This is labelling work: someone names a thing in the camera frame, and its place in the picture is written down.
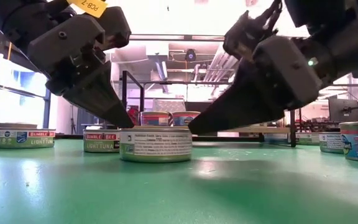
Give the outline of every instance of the green table surface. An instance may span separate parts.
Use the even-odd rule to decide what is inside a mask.
[[[80,140],[4,149],[0,223],[358,223],[358,162],[255,143],[174,164],[84,153]]]

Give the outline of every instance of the robotic arm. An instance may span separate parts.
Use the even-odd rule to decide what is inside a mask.
[[[358,76],[358,0],[285,3],[294,24],[307,25],[311,36],[276,35],[282,0],[273,0],[255,19],[243,14],[224,40],[225,51],[240,60],[234,83],[189,124],[193,134],[280,119],[341,76]],[[95,18],[76,15],[66,0],[0,0],[0,30],[47,76],[53,94],[112,124],[133,127],[110,84],[111,65],[103,53],[129,42],[120,7]]]

